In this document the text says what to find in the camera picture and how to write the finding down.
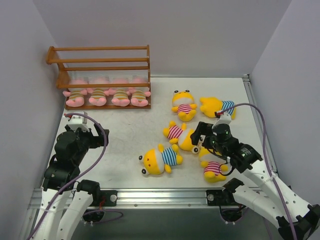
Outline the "yellow plush red stripes top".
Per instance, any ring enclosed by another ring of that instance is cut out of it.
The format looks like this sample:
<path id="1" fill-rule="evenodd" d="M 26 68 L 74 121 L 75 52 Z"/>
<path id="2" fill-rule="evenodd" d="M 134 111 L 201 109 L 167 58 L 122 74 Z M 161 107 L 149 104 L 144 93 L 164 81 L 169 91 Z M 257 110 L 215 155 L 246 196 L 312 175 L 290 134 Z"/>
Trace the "yellow plush red stripes top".
<path id="1" fill-rule="evenodd" d="M 183 122 L 190 122 L 197 113 L 197 104 L 190 91 L 175 90 L 172 97 L 171 111 Z"/>

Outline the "pink plush face-down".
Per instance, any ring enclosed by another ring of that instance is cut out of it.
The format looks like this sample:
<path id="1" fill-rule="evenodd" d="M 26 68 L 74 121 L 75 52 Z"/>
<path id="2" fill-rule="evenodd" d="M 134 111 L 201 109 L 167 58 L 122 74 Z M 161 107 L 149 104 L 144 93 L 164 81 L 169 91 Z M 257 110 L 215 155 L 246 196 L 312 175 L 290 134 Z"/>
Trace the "pink plush face-down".
<path id="1" fill-rule="evenodd" d="M 91 78 L 89 84 L 108 84 L 109 79 L 107 77 Z M 87 92 L 90 94 L 88 102 L 93 106 L 104 106 L 107 102 L 107 96 L 109 96 L 108 87 L 89 87 Z"/>

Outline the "pink plush orange stripes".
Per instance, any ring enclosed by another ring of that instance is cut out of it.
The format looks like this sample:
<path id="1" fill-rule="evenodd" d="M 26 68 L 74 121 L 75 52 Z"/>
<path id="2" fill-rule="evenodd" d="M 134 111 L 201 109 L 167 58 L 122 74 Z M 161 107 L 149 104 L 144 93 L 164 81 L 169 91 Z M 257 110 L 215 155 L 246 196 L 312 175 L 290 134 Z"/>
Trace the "pink plush orange stripes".
<path id="1" fill-rule="evenodd" d="M 88 82 L 84 78 L 72 79 L 70 85 L 87 85 Z M 69 107 L 81 107 L 85 103 L 84 96 L 88 94 L 87 88 L 69 87 L 62 94 L 68 98 L 65 104 Z"/>
<path id="2" fill-rule="evenodd" d="M 111 83 L 128 84 L 129 80 L 127 78 L 114 78 Z M 119 107 L 126 107 L 130 104 L 129 94 L 129 88 L 123 87 L 123 85 L 121 87 L 111 87 L 108 90 L 108 95 L 112 96 L 111 102 Z"/>

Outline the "pink plush blue stripes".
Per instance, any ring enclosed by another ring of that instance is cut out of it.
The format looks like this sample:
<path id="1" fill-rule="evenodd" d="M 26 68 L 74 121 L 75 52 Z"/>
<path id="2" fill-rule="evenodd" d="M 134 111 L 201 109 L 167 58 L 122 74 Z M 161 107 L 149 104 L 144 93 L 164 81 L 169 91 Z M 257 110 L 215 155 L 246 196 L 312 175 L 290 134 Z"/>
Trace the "pink plush blue stripes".
<path id="1" fill-rule="evenodd" d="M 136 107 L 145 107 L 149 104 L 147 97 L 151 96 L 149 87 L 129 87 L 128 91 L 131 94 L 131 104 Z"/>

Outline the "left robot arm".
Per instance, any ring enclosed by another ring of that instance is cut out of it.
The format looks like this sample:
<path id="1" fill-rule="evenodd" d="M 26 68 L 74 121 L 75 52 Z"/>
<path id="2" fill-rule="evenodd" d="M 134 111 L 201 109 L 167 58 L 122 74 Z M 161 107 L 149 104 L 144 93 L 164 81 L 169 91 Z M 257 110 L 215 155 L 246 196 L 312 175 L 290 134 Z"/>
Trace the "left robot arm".
<path id="1" fill-rule="evenodd" d="M 65 126 L 56 138 L 54 155 L 44 172 L 41 187 L 41 205 L 29 240 L 69 240 L 82 214 L 101 201 L 100 184 L 96 181 L 77 180 L 90 172 L 104 156 L 109 144 L 108 129 L 94 123 L 97 132 L 85 124 Z M 102 148 L 97 160 L 85 171 L 80 164 L 90 149 Z"/>

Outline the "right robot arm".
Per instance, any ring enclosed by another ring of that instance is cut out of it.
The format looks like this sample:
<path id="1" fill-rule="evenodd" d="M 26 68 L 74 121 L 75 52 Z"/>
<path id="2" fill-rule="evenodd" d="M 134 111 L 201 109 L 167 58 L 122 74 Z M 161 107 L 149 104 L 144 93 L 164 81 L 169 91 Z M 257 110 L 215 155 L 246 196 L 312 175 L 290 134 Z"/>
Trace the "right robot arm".
<path id="1" fill-rule="evenodd" d="M 232 136 L 228 124 L 199 122 L 191 134 L 192 143 L 203 138 L 202 146 L 222 158 L 262 191 L 247 187 L 232 178 L 223 187 L 222 200 L 244 205 L 272 223 L 284 240 L 307 240 L 320 226 L 320 206 L 298 196 L 277 175 L 268 171 L 268 164 L 249 144 Z"/>

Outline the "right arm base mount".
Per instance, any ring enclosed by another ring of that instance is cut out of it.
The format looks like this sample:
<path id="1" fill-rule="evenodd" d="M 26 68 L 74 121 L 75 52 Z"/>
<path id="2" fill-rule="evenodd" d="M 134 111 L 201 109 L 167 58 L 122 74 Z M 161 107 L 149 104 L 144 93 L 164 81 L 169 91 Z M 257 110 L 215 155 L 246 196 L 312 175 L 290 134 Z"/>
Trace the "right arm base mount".
<path id="1" fill-rule="evenodd" d="M 206 201 L 208 206 L 224 206 L 226 203 L 221 189 L 206 190 Z"/>

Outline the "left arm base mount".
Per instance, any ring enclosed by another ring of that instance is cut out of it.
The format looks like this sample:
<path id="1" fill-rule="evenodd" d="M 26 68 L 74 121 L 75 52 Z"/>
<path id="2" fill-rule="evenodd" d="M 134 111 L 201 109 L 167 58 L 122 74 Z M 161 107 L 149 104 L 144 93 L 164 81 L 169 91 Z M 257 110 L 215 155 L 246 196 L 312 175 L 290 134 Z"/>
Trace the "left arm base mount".
<path id="1" fill-rule="evenodd" d="M 101 190 L 98 198 L 98 206 L 114 207 L 117 205 L 118 192 L 116 190 Z"/>

